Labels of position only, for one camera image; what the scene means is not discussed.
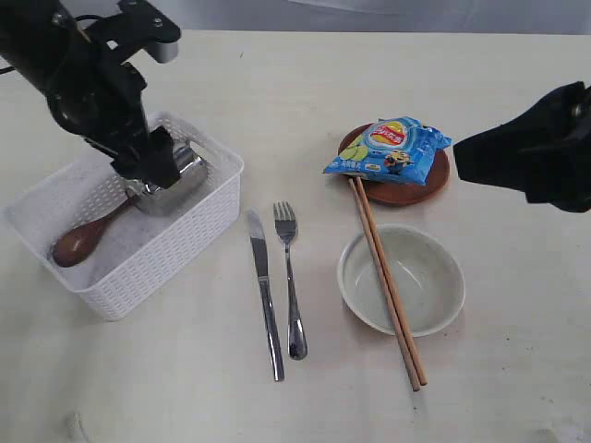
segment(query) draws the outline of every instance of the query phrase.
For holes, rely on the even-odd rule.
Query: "chip bag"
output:
[[[353,140],[324,173],[424,186],[435,152],[451,144],[451,138],[414,118],[379,120]]]

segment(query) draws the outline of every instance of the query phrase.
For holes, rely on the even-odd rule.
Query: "fork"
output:
[[[299,308],[297,307],[296,286],[294,285],[294,273],[292,272],[292,260],[290,258],[290,245],[297,233],[296,215],[286,201],[273,204],[273,213],[275,215],[275,230],[285,245],[287,292],[289,295],[287,327],[289,356],[294,360],[302,360],[308,355],[308,344],[306,343],[302,317],[299,315]]]

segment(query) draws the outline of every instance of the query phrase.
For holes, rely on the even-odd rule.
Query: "gray background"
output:
[[[115,0],[62,0],[113,14]],[[590,0],[152,0],[184,29],[591,33]]]

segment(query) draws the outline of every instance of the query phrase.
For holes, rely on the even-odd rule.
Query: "knife handle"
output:
[[[269,344],[269,354],[271,355],[271,366],[275,381],[283,381],[285,374],[283,372],[283,358],[281,355],[281,344],[279,343],[279,333],[277,332],[277,323],[275,322],[275,311],[273,310],[273,301],[271,299],[271,288],[269,278],[259,279],[260,300],[262,301],[262,313],[265,317],[265,329],[267,330],[267,342]]]

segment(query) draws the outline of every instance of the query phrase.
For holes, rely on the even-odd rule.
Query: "white plastic basket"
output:
[[[242,159],[169,113],[148,120],[152,128],[164,126],[176,140],[192,140],[208,163],[206,182],[173,213],[154,217],[131,208],[111,225],[88,259],[73,268],[55,265],[50,251],[57,238],[102,217],[126,198],[110,159],[94,150],[42,180],[4,211],[43,265],[107,320],[122,318],[144,301],[240,212]]]

